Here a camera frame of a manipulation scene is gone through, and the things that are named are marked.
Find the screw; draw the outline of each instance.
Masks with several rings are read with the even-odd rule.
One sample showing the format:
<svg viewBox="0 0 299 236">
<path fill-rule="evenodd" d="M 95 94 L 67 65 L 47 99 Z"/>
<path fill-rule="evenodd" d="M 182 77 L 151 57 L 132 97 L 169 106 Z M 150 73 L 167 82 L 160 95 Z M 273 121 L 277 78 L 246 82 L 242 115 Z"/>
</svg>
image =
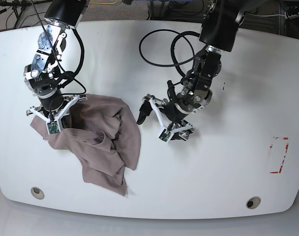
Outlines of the screw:
<svg viewBox="0 0 299 236">
<path fill-rule="evenodd" d="M 196 96 L 196 97 L 195 97 L 195 100 L 196 100 L 197 102 L 200 102 L 200 101 L 201 101 L 201 96 Z"/>
<path fill-rule="evenodd" d="M 33 78 L 36 78 L 36 77 L 38 76 L 38 70 L 32 70 L 32 72 L 31 72 L 31 76 L 32 76 Z"/>
</svg>

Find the brown shirt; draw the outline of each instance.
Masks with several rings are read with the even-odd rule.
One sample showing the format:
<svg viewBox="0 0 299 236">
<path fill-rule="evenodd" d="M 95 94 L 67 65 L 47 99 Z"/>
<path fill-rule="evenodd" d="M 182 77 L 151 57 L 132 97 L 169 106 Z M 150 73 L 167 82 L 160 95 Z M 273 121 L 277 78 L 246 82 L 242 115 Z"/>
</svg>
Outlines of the brown shirt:
<svg viewBox="0 0 299 236">
<path fill-rule="evenodd" d="M 136 169 L 141 135 L 129 107 L 119 98 L 87 94 L 70 108 L 70 128 L 48 135 L 45 122 L 31 126 L 53 149 L 70 150 L 83 167 L 83 180 L 121 195 L 126 193 L 124 167 Z"/>
</svg>

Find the round hole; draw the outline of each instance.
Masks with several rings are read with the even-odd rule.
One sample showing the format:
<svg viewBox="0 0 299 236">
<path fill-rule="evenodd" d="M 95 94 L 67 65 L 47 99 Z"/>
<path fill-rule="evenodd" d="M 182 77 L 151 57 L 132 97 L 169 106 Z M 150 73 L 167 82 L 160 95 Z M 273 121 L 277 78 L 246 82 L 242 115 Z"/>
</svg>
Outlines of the round hole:
<svg viewBox="0 0 299 236">
<path fill-rule="evenodd" d="M 247 201 L 246 207 L 248 209 L 255 209 L 260 205 L 260 203 L 261 203 L 261 198 L 253 197 Z"/>
<path fill-rule="evenodd" d="M 44 195 L 44 193 L 41 191 L 40 188 L 33 187 L 33 188 L 31 188 L 30 191 L 31 191 L 31 194 L 32 194 L 35 198 L 37 198 L 37 199 L 39 199 L 39 200 L 42 200 L 42 199 L 45 198 L 45 195 Z"/>
<path fill-rule="evenodd" d="M 36 193 L 36 194 L 39 194 L 40 193 L 40 190 L 38 188 L 33 188 L 33 191 Z"/>
<path fill-rule="evenodd" d="M 249 201 L 249 202 L 247 203 L 247 207 L 250 208 L 250 207 L 252 207 L 252 206 L 253 206 L 253 201 Z"/>
</svg>

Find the white table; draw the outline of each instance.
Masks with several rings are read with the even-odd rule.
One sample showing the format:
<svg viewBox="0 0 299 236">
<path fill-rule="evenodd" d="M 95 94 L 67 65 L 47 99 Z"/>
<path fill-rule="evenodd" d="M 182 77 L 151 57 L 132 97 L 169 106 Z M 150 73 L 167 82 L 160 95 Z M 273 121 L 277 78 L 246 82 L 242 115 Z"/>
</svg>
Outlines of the white table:
<svg viewBox="0 0 299 236">
<path fill-rule="evenodd" d="M 200 31 L 199 24 L 155 21 L 85 22 L 78 32 L 85 45 L 78 79 L 88 93 L 122 98 L 135 118 L 147 93 L 167 96 L 167 80 L 178 82 L 174 68 L 158 68 L 139 56 L 138 44 L 156 29 Z M 285 211 L 299 189 L 299 40 L 239 30 L 231 53 L 223 53 L 222 71 L 212 84 L 209 106 L 188 116 L 196 133 L 188 142 L 168 145 L 157 138 L 152 114 L 140 126 L 138 168 L 125 170 L 128 194 L 122 197 L 84 183 L 78 159 L 49 147 L 25 116 L 40 103 L 23 81 L 37 48 L 40 27 L 0 33 L 0 187 L 10 200 L 31 205 L 131 218 L 226 218 Z M 74 70 L 80 48 L 67 31 L 62 65 Z M 144 41 L 144 55 L 169 64 L 170 32 Z M 189 37 L 196 51 L 203 43 Z M 178 61 L 191 57 L 182 39 Z M 186 71 L 191 64 L 183 66 Z M 79 91 L 71 84 L 64 91 Z M 278 172 L 289 143 L 282 172 Z M 39 187 L 43 200 L 30 189 Z M 258 196 L 262 202 L 247 209 Z"/>
</svg>

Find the green circuit board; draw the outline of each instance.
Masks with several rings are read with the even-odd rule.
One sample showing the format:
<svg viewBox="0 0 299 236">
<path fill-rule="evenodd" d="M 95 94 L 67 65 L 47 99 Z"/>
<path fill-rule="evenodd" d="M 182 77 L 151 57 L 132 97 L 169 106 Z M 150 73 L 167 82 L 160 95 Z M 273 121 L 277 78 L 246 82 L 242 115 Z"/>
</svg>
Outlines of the green circuit board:
<svg viewBox="0 0 299 236">
<path fill-rule="evenodd" d="M 57 121 L 53 121 L 51 123 L 48 123 L 47 126 L 48 126 L 48 130 L 49 130 L 49 134 L 56 134 L 56 133 L 60 132 Z"/>
<path fill-rule="evenodd" d="M 159 136 L 159 138 L 164 141 L 164 142 L 167 142 L 169 137 L 171 136 L 171 132 L 167 133 L 166 134 L 166 129 L 164 129 L 164 131 L 161 133 L 161 135 Z"/>
</svg>

